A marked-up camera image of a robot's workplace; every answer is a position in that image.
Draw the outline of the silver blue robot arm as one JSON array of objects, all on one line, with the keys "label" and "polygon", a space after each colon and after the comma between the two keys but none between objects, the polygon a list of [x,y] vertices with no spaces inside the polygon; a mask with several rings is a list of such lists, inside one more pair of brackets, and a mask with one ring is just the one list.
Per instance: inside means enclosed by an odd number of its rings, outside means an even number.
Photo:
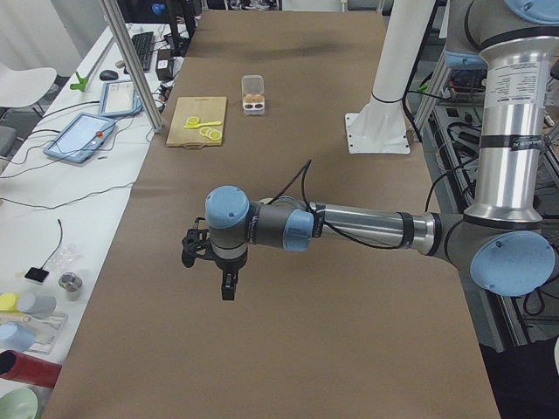
[{"label": "silver blue robot arm", "polygon": [[183,263],[212,260],[221,293],[235,297],[252,244],[305,251],[315,237],[338,235],[379,250],[414,249],[467,273],[481,288],[516,297],[544,285],[556,254],[541,235],[533,200],[545,93],[558,51],[555,1],[452,1],[445,54],[450,65],[487,64],[473,203],[460,215],[340,207],[284,194],[251,201],[233,186],[211,191],[206,230],[183,245]]}]

